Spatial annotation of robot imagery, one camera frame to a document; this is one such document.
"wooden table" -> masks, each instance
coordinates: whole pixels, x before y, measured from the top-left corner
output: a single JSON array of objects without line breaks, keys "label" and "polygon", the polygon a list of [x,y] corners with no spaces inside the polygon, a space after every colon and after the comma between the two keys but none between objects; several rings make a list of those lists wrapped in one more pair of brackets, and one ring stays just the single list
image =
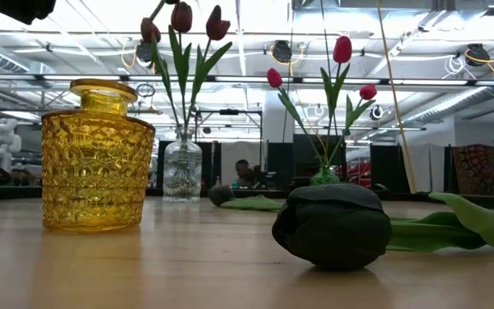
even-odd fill
[{"label": "wooden table", "polygon": [[0,308],[494,309],[494,249],[390,251],[365,271],[326,273],[274,242],[274,218],[148,197],[139,228],[51,233],[39,199],[2,201]]}]

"flower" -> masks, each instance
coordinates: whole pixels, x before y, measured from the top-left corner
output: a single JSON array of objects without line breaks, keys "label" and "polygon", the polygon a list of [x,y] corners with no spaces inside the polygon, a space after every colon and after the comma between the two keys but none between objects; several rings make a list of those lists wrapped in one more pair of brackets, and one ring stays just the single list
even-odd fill
[{"label": "flower", "polygon": [[359,96],[363,100],[371,100],[377,95],[377,88],[375,85],[365,85],[359,90]]},{"label": "flower", "polygon": [[152,21],[150,21],[149,18],[142,18],[141,34],[144,42],[151,43],[152,35],[155,35],[155,38],[158,42],[161,41],[160,30],[154,25]]},{"label": "flower", "polygon": [[268,70],[266,77],[268,78],[268,83],[272,86],[272,88],[278,88],[283,83],[280,73],[274,68]]},{"label": "flower", "polygon": [[205,26],[207,30],[207,36],[212,40],[221,40],[228,33],[230,28],[229,21],[222,21],[222,10],[220,6],[217,5],[213,9],[213,13],[209,16],[207,20],[207,25]]},{"label": "flower", "polygon": [[350,61],[352,57],[352,41],[347,36],[341,36],[334,44],[333,60],[338,64]]},{"label": "flower", "polygon": [[171,25],[180,33],[187,33],[192,28],[192,8],[187,3],[175,4],[171,15]]}]

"yellow glass vase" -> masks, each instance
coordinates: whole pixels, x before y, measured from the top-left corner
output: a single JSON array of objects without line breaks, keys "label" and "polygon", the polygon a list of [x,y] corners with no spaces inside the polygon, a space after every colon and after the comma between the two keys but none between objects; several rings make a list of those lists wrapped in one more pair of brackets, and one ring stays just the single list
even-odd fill
[{"label": "yellow glass vase", "polygon": [[43,226],[99,232],[140,223],[155,128],[127,117],[136,91],[117,82],[70,84],[81,110],[43,121]]}]

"patterned textile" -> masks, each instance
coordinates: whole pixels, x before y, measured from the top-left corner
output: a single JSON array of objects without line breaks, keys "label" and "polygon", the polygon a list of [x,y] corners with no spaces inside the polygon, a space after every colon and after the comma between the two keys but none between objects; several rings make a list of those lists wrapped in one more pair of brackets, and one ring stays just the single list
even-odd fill
[{"label": "patterned textile", "polygon": [[494,147],[453,147],[460,194],[494,196]]}]

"white sculpture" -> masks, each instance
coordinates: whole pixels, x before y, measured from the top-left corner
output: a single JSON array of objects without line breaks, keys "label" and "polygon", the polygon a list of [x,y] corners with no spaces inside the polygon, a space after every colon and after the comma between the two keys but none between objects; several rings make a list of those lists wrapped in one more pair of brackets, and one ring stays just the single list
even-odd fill
[{"label": "white sculpture", "polygon": [[10,172],[13,155],[22,148],[21,137],[15,134],[16,119],[0,119],[0,167]]}]

